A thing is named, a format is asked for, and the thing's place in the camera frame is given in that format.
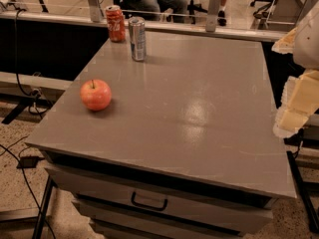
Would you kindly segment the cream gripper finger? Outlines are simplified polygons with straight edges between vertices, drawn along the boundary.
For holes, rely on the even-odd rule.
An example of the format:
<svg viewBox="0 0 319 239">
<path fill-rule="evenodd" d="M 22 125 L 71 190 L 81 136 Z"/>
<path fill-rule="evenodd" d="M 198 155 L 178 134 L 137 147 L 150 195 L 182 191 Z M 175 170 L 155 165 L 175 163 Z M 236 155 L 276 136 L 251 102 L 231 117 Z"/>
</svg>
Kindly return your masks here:
<svg viewBox="0 0 319 239">
<path fill-rule="evenodd" d="M 296 28 L 292 29 L 281 39 L 276 41 L 271 50 L 278 54 L 292 54 L 294 49 L 294 40 L 296 35 Z"/>
</svg>

